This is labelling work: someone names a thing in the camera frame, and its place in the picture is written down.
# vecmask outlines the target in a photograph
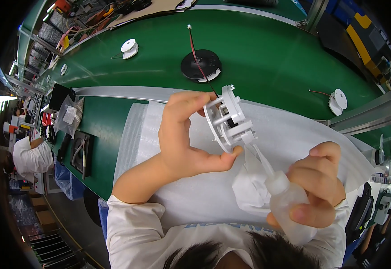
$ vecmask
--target squeeze bottle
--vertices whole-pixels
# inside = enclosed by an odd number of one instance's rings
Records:
[[[275,172],[268,160],[259,151],[257,145],[253,145],[261,164],[267,173],[265,185],[270,198],[270,210],[284,230],[289,242],[293,245],[304,245],[311,241],[317,232],[317,228],[296,223],[289,218],[289,212],[297,204],[309,204],[306,191],[298,184],[289,182],[282,171]]]

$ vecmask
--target dark hair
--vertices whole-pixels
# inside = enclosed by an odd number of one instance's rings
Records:
[[[252,236],[251,257],[257,269],[321,268],[316,256],[304,253],[303,247],[290,244],[280,234],[274,236],[256,232],[249,232],[249,234]],[[167,258],[163,268],[214,269],[218,263],[220,245],[220,243],[207,241],[190,246],[182,254],[180,248]]]
[[[15,164],[13,163],[13,156],[12,153],[8,152],[6,157],[4,158],[4,170],[7,174],[10,174],[13,172],[13,169],[15,168]]]

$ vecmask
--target finger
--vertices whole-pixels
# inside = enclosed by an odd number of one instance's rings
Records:
[[[332,141],[323,142],[309,151],[310,156],[326,157],[333,164],[339,164],[341,150],[340,146]]]
[[[198,91],[182,91],[182,92],[174,93],[170,96],[167,105],[172,105],[183,100],[194,98],[204,93],[205,92],[198,92]],[[214,92],[208,92],[208,94],[211,101],[216,99],[216,95]]]
[[[281,227],[272,212],[267,215],[266,221],[273,228],[279,229]]]
[[[330,226],[335,215],[334,207],[327,201],[318,204],[316,207],[310,204],[298,204],[289,212],[289,217],[296,223],[315,228]]]
[[[185,128],[185,131],[186,132],[189,132],[189,127],[191,127],[191,120],[190,119],[186,119],[184,122],[183,122],[183,126]]]
[[[237,156],[242,152],[243,148],[236,146],[231,154],[226,152],[222,153],[222,155],[209,154],[207,158],[204,158],[197,164],[199,166],[198,169],[202,173],[228,171],[233,166]]]
[[[336,178],[310,168],[295,168],[287,173],[289,181],[303,187],[316,197],[331,201],[336,191]]]
[[[310,168],[318,170],[332,178],[337,176],[337,165],[333,164],[330,160],[324,157],[312,157],[309,155],[304,159],[296,161],[291,165],[290,169],[296,168]]]
[[[182,100],[174,103],[163,110],[163,120],[183,122],[195,112],[203,109],[203,106],[210,100],[208,93],[201,93],[197,97]]]

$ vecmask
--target plastic bag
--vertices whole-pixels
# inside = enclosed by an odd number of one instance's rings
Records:
[[[76,129],[79,127],[80,121],[82,120],[84,101],[85,97],[75,103],[70,96],[67,95],[59,109],[55,124],[53,125],[55,133],[61,130],[74,138],[74,132],[76,132]]]
[[[59,164],[55,155],[53,155],[53,159],[56,184],[68,199],[74,201],[82,198],[84,196],[85,185],[70,173],[64,165]]]

